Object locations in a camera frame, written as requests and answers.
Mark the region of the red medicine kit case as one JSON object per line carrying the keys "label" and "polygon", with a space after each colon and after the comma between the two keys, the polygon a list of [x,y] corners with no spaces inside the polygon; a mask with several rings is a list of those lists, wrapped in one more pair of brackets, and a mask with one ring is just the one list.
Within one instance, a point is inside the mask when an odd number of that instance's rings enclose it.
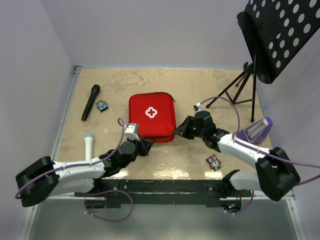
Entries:
{"label": "red medicine kit case", "polygon": [[167,92],[139,93],[128,101],[128,122],[139,125],[138,133],[154,143],[174,140],[175,100]]}

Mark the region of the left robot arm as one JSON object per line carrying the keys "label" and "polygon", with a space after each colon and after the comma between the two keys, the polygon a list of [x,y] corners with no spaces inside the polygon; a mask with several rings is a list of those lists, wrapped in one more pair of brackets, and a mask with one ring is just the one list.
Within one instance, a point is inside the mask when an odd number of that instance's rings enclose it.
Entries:
{"label": "left robot arm", "polygon": [[121,133],[126,141],[89,160],[59,162],[52,161],[50,156],[39,158],[16,175],[18,191],[15,198],[27,208],[61,194],[90,193],[99,196],[104,190],[100,179],[118,174],[138,156],[149,155],[154,141],[147,140],[138,131],[139,126],[130,123]]}

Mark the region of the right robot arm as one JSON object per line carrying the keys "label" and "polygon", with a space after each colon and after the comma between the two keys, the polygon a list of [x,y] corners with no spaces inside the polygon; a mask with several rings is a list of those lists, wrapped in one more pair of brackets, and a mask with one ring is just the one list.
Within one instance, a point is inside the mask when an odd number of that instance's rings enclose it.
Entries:
{"label": "right robot arm", "polygon": [[222,189],[227,196],[233,197],[240,190],[260,191],[278,202],[300,183],[300,175],[282,148],[268,149],[247,143],[217,128],[211,114],[199,104],[194,109],[194,115],[187,116],[173,134],[188,140],[200,138],[209,149],[230,155],[255,170],[234,170],[224,177]]}

